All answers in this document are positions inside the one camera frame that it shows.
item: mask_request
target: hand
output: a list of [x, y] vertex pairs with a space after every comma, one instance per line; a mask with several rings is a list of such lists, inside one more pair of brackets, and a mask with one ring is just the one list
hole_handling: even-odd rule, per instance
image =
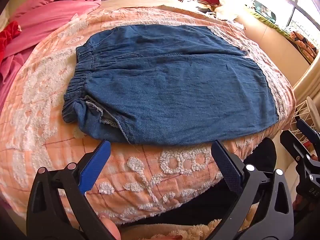
[[[313, 159], [314, 161], [318, 161], [318, 157], [314, 154], [311, 156], [311, 159]], [[304, 198], [301, 195], [297, 194], [296, 200], [292, 203], [293, 210], [298, 209], [298, 206], [302, 203], [303, 200]], [[311, 203], [309, 205], [309, 210], [313, 210], [314, 208], [315, 208], [315, 205]]]
[[[121, 240], [120, 232], [116, 224], [113, 223], [106, 216], [108, 215], [99, 216], [101, 222], [104, 224], [104, 226], [109, 230], [109, 232], [114, 236], [116, 240]], [[182, 240], [182, 236], [164, 236], [164, 237], [157, 238], [157, 240]]]

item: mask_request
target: orange and black patterned cloth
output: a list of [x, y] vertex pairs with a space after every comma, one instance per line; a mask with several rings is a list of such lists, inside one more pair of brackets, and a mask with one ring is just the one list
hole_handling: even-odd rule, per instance
[[311, 64], [319, 52], [316, 46], [297, 31], [291, 32], [290, 38], [298, 46], [300, 53]]

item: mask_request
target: black pants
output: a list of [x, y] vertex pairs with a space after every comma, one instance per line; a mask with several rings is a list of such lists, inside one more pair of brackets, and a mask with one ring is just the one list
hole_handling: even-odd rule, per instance
[[[273, 141], [265, 138], [253, 150], [252, 154], [244, 160], [244, 164], [252, 164], [259, 171], [273, 172], [276, 159], [276, 148]], [[181, 207], [162, 213], [159, 216], [139, 220], [131, 225], [207, 225], [214, 219], [223, 218], [236, 198], [236, 194], [229, 190], [224, 180], [221, 180], [214, 187], [209, 188]]]

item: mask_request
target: lace trim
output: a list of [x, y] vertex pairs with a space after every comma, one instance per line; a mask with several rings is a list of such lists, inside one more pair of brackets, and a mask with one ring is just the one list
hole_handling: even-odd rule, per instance
[[214, 33], [216, 36], [223, 38], [226, 42], [228, 42], [230, 45], [235, 46], [239, 48], [242, 51], [245, 51], [248, 53], [247, 57], [252, 59], [259, 68], [262, 70], [262, 73], [265, 75], [268, 87], [271, 90], [273, 99], [275, 101], [276, 109], [277, 109], [277, 114], [279, 116], [279, 121], [283, 120], [285, 118], [285, 113], [284, 113], [284, 102], [282, 100], [282, 97], [279, 94], [279, 89], [277, 86], [279, 85], [278, 83], [274, 83], [273, 80], [277, 80], [278, 77], [276, 76], [276, 73], [273, 71], [268, 71], [267, 67], [265, 66], [265, 63], [249, 48], [252, 46], [249, 44], [246, 40], [242, 40], [241, 42], [237, 39], [234, 39], [227, 34], [225, 34], [222, 30], [217, 28], [216, 26], [208, 26], [208, 29]]

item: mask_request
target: mattress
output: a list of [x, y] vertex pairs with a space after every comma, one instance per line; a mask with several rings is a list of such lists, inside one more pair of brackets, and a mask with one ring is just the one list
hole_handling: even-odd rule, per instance
[[[74, 16], [41, 43], [21, 68], [0, 116], [0, 191], [15, 212], [25, 217], [37, 170], [63, 169], [92, 152], [99, 141], [77, 124], [62, 120], [63, 94], [76, 66], [76, 47], [93, 34], [132, 24], [201, 25], [227, 42], [249, 51], [268, 81], [279, 122], [265, 131], [224, 141], [244, 160], [265, 138], [290, 125], [295, 98], [292, 88], [259, 46], [242, 30], [188, 10], [177, 0], [109, 0], [88, 15]], [[123, 224], [177, 208], [216, 184], [222, 175], [211, 145], [157, 147], [112, 143], [111, 157], [93, 189], [86, 192], [97, 214]], [[63, 190], [68, 217], [73, 212]]]

